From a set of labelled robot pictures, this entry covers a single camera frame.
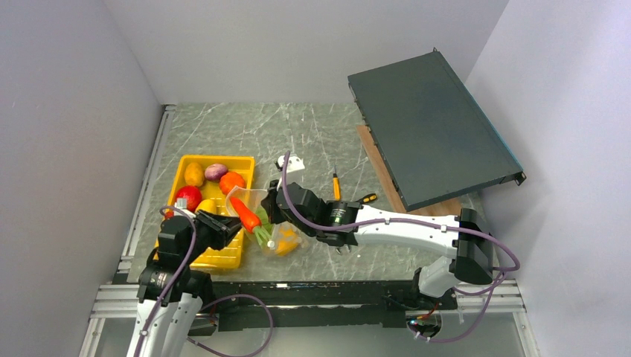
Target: toy carrot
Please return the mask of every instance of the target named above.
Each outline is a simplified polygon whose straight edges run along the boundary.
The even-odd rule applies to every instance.
[[[260,218],[251,210],[249,210],[246,205],[238,198],[231,197],[230,204],[234,208],[234,210],[239,215],[241,219],[241,223],[243,227],[249,233],[252,233],[256,236],[258,244],[263,247],[267,244],[267,242],[272,238],[269,233],[263,228],[261,224]]]

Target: yellow tray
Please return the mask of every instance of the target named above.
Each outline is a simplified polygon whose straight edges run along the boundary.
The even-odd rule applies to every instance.
[[[192,162],[198,162],[204,169],[212,164],[224,164],[228,167],[229,171],[239,173],[243,179],[246,180],[245,188],[252,188],[252,182],[254,181],[254,158],[252,157],[184,155],[179,161],[176,177],[173,180],[171,194],[169,195],[169,205],[173,205],[175,203],[177,190],[186,186],[186,182],[184,181],[184,171],[186,166]],[[222,214],[224,216],[228,214],[225,210],[225,195],[219,189],[218,183],[206,181],[199,189],[202,191],[203,199],[215,200],[217,203],[218,214]],[[196,270],[209,270],[213,268],[236,269],[239,268],[239,265],[241,264],[242,252],[243,229],[237,233],[227,247],[221,251],[215,251],[210,248],[206,249],[202,255],[193,261],[190,267]]]

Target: orange carrot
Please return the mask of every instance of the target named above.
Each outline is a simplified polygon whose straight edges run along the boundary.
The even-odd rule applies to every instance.
[[[239,218],[241,219],[241,223],[243,223],[243,227],[248,232],[254,233],[253,230],[256,227],[261,226],[260,218],[258,218],[256,214],[252,213],[252,211],[249,210],[240,199],[236,197],[231,197],[230,203],[232,204],[232,207],[239,215]]]

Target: marble table surface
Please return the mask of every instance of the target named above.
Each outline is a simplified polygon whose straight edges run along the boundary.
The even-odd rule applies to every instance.
[[[377,193],[373,207],[391,210],[377,175],[362,148],[356,126],[362,123],[354,103],[184,103],[176,109],[168,133],[149,211],[142,226],[128,281],[136,282],[155,244],[179,159],[187,154],[254,156],[253,188],[278,177],[274,162],[288,149],[303,158],[301,186],[323,199],[333,198],[331,175],[337,166],[342,197]],[[477,195],[461,198],[464,207],[481,210]],[[351,253],[315,239],[285,257],[267,257],[245,241],[241,267],[213,271],[213,280],[390,280],[412,279],[414,270],[436,254],[392,245],[353,247]]]

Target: purple cable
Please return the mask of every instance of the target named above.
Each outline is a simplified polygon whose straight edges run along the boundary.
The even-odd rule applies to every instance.
[[[153,322],[153,317],[156,315],[156,312],[158,311],[158,307],[160,306],[160,303],[164,300],[164,296],[166,296],[169,290],[171,290],[171,288],[173,287],[173,284],[176,282],[177,278],[186,267],[186,262],[190,258],[190,255],[193,253],[193,247],[195,246],[195,241],[197,239],[197,229],[195,228],[195,222],[193,222],[193,219],[190,218],[183,210],[180,210],[179,208],[176,208],[174,206],[164,206],[160,208],[160,214],[164,215],[164,210],[174,210],[175,212],[186,217],[186,219],[188,219],[188,222],[190,223],[190,226],[193,227],[193,236],[190,238],[190,246],[188,247],[188,251],[186,252],[186,255],[184,256],[184,260],[182,261],[182,264],[179,265],[176,272],[169,279],[169,282],[167,283],[167,285],[164,287],[164,289],[162,289],[162,292],[156,299],[156,303],[153,305],[151,312],[149,312],[149,315],[147,316],[147,320],[144,322],[144,326],[142,327],[142,330],[145,331],[147,334],[149,333],[149,327],[151,326],[151,323]],[[144,341],[144,336],[145,335],[141,333],[140,336],[138,337],[138,344],[136,344],[134,357],[140,357],[140,352],[142,350],[142,343]]]
[[[258,297],[252,296],[252,295],[247,295],[247,294],[235,294],[235,295],[230,295],[230,296],[225,296],[225,297],[221,297],[220,299],[217,299],[215,301],[213,301],[212,303],[208,303],[206,304],[206,306],[203,306],[200,310],[206,309],[210,306],[213,306],[216,303],[220,303],[224,300],[228,300],[228,299],[232,299],[232,298],[248,298],[248,299],[252,299],[254,301],[256,301],[257,303],[259,303],[264,309],[265,309],[265,313],[267,314],[267,318],[269,319],[269,333],[267,334],[267,338],[265,339],[265,341],[263,342],[263,344],[261,345],[261,347],[258,347],[257,350],[255,350],[253,353],[249,353],[247,355],[243,355],[243,356],[230,356],[230,355],[226,355],[225,353],[221,353],[219,351],[213,350],[212,348],[197,342],[195,340],[193,340],[192,338],[187,338],[187,340],[192,343],[195,344],[198,347],[203,348],[204,350],[207,350],[210,353],[214,353],[217,356],[221,356],[221,357],[252,357],[257,355],[260,351],[262,351],[263,349],[265,349],[265,347],[267,347],[267,344],[269,343],[269,341],[272,339],[272,331],[274,329],[274,320],[272,319],[272,313],[269,311],[269,308],[267,307],[267,305],[265,305],[263,303],[263,301],[261,301]]]
[[[344,230],[344,229],[357,228],[357,227],[361,227],[363,225],[374,225],[376,223],[385,223],[385,219],[383,219],[383,218],[376,218],[376,219],[369,219],[369,220],[361,221],[361,222],[349,223],[347,225],[337,225],[335,227],[331,227],[331,226],[327,226],[327,225],[318,225],[318,224],[310,222],[308,219],[304,218],[298,212],[298,210],[296,209],[294,204],[289,200],[289,193],[287,192],[287,165],[289,163],[289,155],[290,154],[291,154],[290,151],[287,151],[285,153],[283,170],[282,170],[281,186],[283,188],[283,196],[285,197],[285,201],[287,202],[287,206],[289,207],[289,210],[292,211],[292,213],[294,213],[294,216],[296,218],[298,218],[299,221],[303,222],[305,225],[307,225],[307,226],[309,226],[311,228],[318,229],[320,231],[338,231],[338,230]],[[438,225],[436,223],[421,221],[421,220],[418,220],[418,219],[390,218],[390,222],[411,223],[411,224],[415,224],[415,225],[424,225],[426,227],[430,227],[430,228],[434,228],[434,229],[441,229],[441,225]],[[495,244],[498,247],[500,247],[504,251],[504,253],[506,253],[513,260],[513,263],[515,264],[515,266],[511,266],[511,267],[508,267],[508,268],[503,267],[503,266],[494,266],[493,269],[499,270],[499,271],[515,271],[515,270],[519,270],[519,268],[521,267],[521,263],[519,262],[519,259],[517,259],[517,256],[504,243],[502,243],[502,242],[498,241],[497,239],[495,239],[495,237],[493,237],[493,236],[491,236],[489,234],[486,234],[486,233],[482,233],[480,231],[476,231],[474,229],[469,229],[469,228],[447,226],[447,230],[448,231],[456,231],[456,232],[465,233],[465,234],[472,234],[474,236],[478,236],[478,237],[481,237],[483,239],[489,240],[493,244]]]

